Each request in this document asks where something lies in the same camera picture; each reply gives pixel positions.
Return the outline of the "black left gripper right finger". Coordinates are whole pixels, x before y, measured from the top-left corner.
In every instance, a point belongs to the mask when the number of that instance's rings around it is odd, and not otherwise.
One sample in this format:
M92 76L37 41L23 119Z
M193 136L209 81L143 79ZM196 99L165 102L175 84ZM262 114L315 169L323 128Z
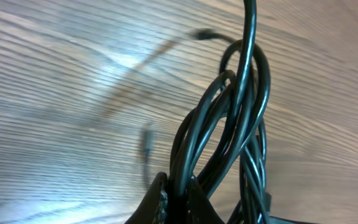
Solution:
M198 179L193 176L188 186L188 214L192 224L224 224L216 213L206 194L203 192Z

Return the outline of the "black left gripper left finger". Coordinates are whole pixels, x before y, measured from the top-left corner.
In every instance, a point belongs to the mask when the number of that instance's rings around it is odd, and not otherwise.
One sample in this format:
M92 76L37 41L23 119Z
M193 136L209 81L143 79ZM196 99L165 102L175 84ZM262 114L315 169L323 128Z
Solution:
M167 175L159 172L147 193L125 224L164 224L167 217Z

